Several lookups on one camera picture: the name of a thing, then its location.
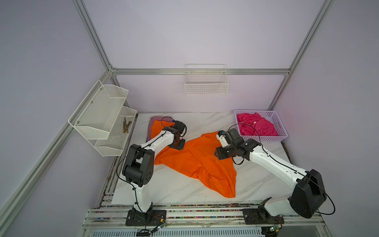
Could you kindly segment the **lilac perforated plastic basket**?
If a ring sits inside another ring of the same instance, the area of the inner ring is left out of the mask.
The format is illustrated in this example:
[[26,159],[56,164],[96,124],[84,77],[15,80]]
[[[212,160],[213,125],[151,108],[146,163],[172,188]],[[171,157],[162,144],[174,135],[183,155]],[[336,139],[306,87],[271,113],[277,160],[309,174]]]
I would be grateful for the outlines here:
[[[242,114],[242,113],[248,113],[248,114],[254,114],[258,113],[261,117],[267,119],[270,121],[273,125],[274,128],[276,129],[278,136],[245,136],[241,135],[240,129],[237,123],[237,114]],[[235,128],[239,132],[239,134],[245,139],[254,139],[257,141],[268,141],[268,142],[281,142],[285,138],[288,137],[288,133],[283,125],[283,122],[279,116],[279,114],[276,111],[264,111],[264,110],[235,110],[234,111],[235,115]]]

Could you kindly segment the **wooden clothespins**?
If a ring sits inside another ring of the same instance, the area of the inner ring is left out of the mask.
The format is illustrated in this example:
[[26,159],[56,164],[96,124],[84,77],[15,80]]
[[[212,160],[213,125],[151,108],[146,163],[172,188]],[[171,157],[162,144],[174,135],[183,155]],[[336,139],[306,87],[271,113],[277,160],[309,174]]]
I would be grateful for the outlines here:
[[132,124],[132,121],[127,120],[126,117],[124,117],[123,120],[123,133],[129,133],[129,128]]

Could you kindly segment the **white mesh lower shelf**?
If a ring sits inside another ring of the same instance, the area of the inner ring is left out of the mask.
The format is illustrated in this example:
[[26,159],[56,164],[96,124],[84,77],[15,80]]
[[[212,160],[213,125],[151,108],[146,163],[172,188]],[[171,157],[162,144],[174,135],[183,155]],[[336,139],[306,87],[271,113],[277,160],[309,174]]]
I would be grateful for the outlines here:
[[[134,123],[137,110],[122,106],[113,128],[110,131],[110,135],[106,140],[96,140],[93,147],[103,157],[118,157],[121,156],[127,139],[131,134],[131,128]],[[126,117],[127,120],[132,121],[129,128],[129,133],[123,133],[123,120]]]

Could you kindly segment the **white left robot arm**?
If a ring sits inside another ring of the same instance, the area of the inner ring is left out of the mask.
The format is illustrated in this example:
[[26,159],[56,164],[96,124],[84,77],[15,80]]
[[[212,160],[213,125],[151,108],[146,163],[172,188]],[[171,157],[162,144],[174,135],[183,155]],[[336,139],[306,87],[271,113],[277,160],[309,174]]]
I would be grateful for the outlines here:
[[186,133],[186,126],[164,127],[152,140],[130,146],[120,172],[124,176],[121,180],[132,187],[135,195],[133,209],[138,213],[146,215],[153,207],[147,185],[153,177],[156,155],[167,147],[182,150],[185,145],[183,136]]

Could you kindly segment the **folded mauve t-shirt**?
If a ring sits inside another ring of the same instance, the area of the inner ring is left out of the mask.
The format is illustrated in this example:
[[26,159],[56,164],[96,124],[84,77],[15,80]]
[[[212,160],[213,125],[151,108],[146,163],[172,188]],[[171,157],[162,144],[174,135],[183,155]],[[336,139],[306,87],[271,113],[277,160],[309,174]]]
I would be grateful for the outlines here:
[[148,131],[147,131],[147,139],[146,141],[151,140],[151,134],[152,134],[152,127],[156,121],[166,121],[166,122],[174,122],[174,120],[171,117],[163,117],[163,116],[154,116],[150,118],[149,124],[148,124]]

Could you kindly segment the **folded orange t-shirt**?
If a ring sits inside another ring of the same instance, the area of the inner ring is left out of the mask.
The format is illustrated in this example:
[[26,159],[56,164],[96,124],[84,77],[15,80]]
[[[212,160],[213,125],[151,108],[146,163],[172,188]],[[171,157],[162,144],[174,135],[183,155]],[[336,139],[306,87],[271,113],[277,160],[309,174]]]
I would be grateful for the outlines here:
[[173,126],[174,124],[175,122],[172,122],[172,121],[155,120],[153,125],[151,126],[150,133],[149,133],[149,135],[151,136],[151,139],[159,135],[165,127],[170,127],[170,126]]

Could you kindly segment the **white mesh shelf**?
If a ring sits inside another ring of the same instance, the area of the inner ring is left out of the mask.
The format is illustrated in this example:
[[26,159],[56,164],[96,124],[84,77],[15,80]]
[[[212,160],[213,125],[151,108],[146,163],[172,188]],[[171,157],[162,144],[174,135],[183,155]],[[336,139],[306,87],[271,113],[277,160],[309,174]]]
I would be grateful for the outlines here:
[[127,95],[127,89],[97,81],[68,123],[86,140],[106,140]]
[[[134,123],[137,110],[122,106],[113,128],[110,131],[110,135],[106,140],[96,140],[93,147],[103,157],[118,157],[121,156],[127,139],[131,134],[131,128]],[[123,120],[126,117],[127,120],[132,121],[129,128],[129,133],[123,133]]]

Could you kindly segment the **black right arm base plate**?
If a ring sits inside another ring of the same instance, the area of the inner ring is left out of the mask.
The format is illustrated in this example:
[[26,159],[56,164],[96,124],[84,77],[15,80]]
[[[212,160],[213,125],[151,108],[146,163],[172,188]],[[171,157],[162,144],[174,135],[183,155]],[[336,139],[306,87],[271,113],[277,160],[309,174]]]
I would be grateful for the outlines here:
[[243,209],[242,213],[246,225],[282,225],[284,223],[281,215],[271,216],[265,209],[248,208]]

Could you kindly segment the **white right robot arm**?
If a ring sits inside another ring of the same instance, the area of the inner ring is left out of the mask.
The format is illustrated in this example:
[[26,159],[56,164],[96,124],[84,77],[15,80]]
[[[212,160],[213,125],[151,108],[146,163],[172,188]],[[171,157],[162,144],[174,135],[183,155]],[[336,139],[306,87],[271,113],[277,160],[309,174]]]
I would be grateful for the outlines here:
[[327,195],[319,172],[292,165],[253,139],[227,141],[225,136],[221,136],[218,140],[221,146],[216,149],[215,156],[219,160],[242,157],[262,166],[292,190],[287,196],[264,200],[263,209],[270,216],[297,213],[310,219],[326,201]]

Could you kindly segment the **orange t-shirt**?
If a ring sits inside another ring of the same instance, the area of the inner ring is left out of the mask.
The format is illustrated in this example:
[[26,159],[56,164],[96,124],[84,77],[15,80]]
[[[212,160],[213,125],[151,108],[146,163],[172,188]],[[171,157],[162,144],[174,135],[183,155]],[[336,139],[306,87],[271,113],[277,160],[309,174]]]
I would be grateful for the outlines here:
[[165,165],[226,198],[236,197],[236,170],[231,159],[218,160],[214,155],[221,147],[217,132],[205,133],[185,143],[184,149],[164,148],[155,165]]
[[174,124],[175,122],[172,122],[172,121],[155,120],[153,125],[151,126],[150,133],[149,133],[149,135],[151,136],[151,139],[159,135],[165,127],[170,127],[170,126],[173,126]]

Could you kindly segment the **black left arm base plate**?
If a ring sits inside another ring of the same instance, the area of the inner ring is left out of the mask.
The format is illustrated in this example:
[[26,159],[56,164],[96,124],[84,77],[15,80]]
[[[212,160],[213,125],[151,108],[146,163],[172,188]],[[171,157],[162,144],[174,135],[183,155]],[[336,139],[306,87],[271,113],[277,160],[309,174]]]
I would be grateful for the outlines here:
[[165,223],[167,211],[150,209],[146,213],[136,209],[128,211],[125,226],[159,226]]

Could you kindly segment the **pink t-shirt in basket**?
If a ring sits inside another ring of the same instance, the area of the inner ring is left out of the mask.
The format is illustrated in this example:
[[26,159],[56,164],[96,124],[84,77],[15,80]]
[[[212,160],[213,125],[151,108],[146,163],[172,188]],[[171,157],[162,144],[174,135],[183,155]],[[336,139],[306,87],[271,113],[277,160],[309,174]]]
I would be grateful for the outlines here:
[[274,125],[258,113],[237,114],[237,123],[241,135],[245,136],[278,136]]

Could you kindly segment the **white mesh upper shelf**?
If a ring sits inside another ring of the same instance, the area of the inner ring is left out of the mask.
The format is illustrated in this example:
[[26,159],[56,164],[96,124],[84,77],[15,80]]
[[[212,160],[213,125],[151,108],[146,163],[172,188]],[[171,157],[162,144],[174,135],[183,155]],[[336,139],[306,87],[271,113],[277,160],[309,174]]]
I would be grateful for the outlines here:
[[127,89],[97,81],[68,123],[86,140],[106,140],[127,95]]

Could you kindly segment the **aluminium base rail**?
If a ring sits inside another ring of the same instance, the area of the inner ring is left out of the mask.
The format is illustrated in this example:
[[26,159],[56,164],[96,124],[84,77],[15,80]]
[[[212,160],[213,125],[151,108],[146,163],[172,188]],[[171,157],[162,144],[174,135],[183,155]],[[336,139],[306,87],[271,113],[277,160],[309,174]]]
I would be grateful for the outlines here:
[[[226,227],[243,226],[243,209],[258,206],[265,198],[282,197],[290,193],[288,188],[276,184],[258,183],[247,188],[236,188],[236,197],[225,198],[206,188],[191,190],[175,189],[161,194],[150,190],[154,207],[167,211],[166,221],[170,227]],[[88,237],[96,229],[125,229],[127,213],[132,208],[135,196],[131,191],[116,189],[105,193],[97,208],[90,209],[79,232]]]

